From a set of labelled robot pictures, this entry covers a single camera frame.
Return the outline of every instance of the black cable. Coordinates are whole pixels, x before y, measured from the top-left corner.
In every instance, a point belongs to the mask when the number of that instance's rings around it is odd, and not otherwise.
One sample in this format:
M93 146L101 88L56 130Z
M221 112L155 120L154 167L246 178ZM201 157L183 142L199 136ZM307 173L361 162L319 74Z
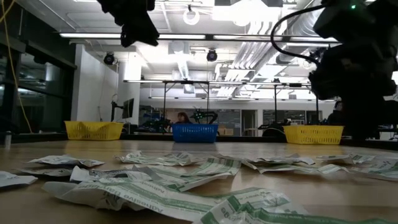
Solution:
M319 65L320 65L320 62L318 62L318 61L315 60L314 58L311 58L311 57L308 57L308 56L305 56L305 55L300 55L300 54L296 54L296 53L293 53L293 52L288 52L288 51L286 51L286 50L283 50L282 48L280 48L280 47L275 43L274 36L275 36L275 31L276 31L276 29L277 29L277 28L281 25L281 23L283 23L285 20L290 19L291 17L294 17L294 16L298 16L298 15L307 13L307 12L312 12L312 11L316 11L316 10L319 10L319 9L323 9L324 7L326 7L326 4L321 4L321 5L319 5L319 6L314 6L314 7L310 7L310 8L306 8L306 9L299 10L299 11L297 11L297 12L290 13L289 15L287 15L287 16L281 18L281 19L275 24L274 28L272 28L272 31L271 31L271 44L272 44L272 46L273 46L277 51L279 51L279 52L282 53L282 54L286 54L286 55L289 55L289 56L292 56L292 57L303 58L303 59L309 60L309 61L315 63L315 65L319 66Z

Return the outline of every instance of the yellow basket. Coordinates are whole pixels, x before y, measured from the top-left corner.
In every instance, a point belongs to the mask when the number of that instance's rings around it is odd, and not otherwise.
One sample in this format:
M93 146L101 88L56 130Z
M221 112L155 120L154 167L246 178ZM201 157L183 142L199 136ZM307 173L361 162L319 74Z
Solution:
M340 144L343 126L284 126L288 143L294 144Z
M65 121L69 140L118 140L123 124L114 122Z

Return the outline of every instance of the camera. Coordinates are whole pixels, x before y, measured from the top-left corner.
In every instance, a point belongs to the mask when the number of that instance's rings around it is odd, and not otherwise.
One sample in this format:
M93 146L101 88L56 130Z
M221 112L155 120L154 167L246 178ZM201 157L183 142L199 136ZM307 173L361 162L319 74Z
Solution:
M104 58L104 63L106 65L114 65L117 62L118 62L118 60L114 57L114 53L113 52L106 53L106 56Z
M209 50L209 52L207 53L207 61L208 62L215 62L217 61L217 53L216 50Z

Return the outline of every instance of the wooden table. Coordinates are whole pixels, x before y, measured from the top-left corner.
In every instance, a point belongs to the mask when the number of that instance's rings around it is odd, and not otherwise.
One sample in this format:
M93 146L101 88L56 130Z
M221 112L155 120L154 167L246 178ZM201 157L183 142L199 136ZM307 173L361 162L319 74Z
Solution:
M141 150L147 155L185 151L196 156L222 153L248 158L289 156L294 153L315 158L319 155L351 152L398 157L398 153L393 151L342 146L236 142L177 144L161 141L60 141L13 144L10 151L0 148L0 170L16 173L13 169L23 167L24 162L31 159L62 154L105 161L106 164L100 166L99 169L118 169L125 164L120 164L113 159L113 156L125 155L133 150ZM0 223L189 223L149 210L114 212L63 202L41 190L43 183L49 180L59 179L41 178L28 187L0 191ZM397 182L356 177L343 171L329 175L288 172L260 174L256 170L242 167L234 178L216 180L195 188L191 192L200 195L216 195L248 187L263 187L283 192L294 202L303 205L312 215L352 221L370 218L383 218L390 222L398 221Z

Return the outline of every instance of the yellow cable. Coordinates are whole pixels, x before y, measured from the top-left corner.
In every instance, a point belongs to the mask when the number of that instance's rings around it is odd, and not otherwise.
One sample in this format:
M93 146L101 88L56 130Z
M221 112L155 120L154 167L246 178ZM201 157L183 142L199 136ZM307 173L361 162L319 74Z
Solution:
M15 3L15 0L12 0L10 6L9 6L8 9L4 12L4 0L1 0L1 4L2 4L2 7L3 7L3 11L2 11L2 17L0 18L0 23L3 21L3 19L6 18L8 12L11 10L12 6L14 5L14 3Z
M4 19L4 26L5 26L5 30L6 30L6 39L7 39L7 47L8 47L8 55L9 55L9 59L10 59L10 63L11 63L12 75L14 76L15 88L17 90L17 96L18 96L18 99L19 99L19 103L21 104L22 113L24 114L27 126L29 127L30 133L33 133L32 128L30 127L30 124L29 124L29 120L27 119L24 106L22 105L21 96L19 95L19 92L18 92L18 82L17 82L17 77L16 77L16 74L15 74L15 70L14 70L14 63L12 62L10 40L9 40L9 37L8 37L7 19L5 17L7 14L6 14L6 9L4 8L4 0L1 0L1 2L2 2L2 13L3 13L3 17L4 18L1 18L0 22Z

